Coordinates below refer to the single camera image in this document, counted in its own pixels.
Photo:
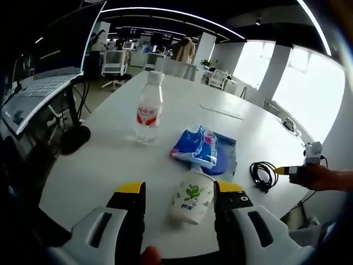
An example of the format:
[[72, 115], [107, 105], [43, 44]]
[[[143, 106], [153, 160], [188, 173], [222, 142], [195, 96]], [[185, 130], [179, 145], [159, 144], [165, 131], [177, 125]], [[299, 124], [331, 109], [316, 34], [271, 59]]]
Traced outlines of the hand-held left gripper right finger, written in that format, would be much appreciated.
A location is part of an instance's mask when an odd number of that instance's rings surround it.
[[215, 181], [214, 195], [222, 264], [291, 264], [292, 239], [280, 219], [234, 183]]

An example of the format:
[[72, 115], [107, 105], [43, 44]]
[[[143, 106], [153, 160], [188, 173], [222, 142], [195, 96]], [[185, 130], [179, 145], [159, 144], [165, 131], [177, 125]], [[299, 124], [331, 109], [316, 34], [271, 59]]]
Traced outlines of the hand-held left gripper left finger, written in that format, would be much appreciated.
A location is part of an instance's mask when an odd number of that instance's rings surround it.
[[146, 183], [124, 183], [75, 224], [70, 254], [79, 264], [140, 264], [145, 210]]

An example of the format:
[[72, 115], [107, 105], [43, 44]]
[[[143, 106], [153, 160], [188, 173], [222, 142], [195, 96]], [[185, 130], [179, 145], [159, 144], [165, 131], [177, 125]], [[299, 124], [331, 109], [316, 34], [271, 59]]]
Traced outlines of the person's right hand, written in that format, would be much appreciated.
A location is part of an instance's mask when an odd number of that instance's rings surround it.
[[315, 190], [333, 190], [336, 185], [336, 173], [321, 165], [309, 165], [305, 167], [305, 174], [301, 178], [301, 185]]

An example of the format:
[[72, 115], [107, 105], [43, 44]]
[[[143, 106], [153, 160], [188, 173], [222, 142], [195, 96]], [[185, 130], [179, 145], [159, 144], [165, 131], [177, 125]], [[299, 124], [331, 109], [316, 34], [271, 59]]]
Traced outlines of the person's left hand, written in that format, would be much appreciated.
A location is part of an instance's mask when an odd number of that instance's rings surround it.
[[154, 246], [148, 246], [140, 256], [142, 265], [161, 265], [162, 258], [158, 249]]

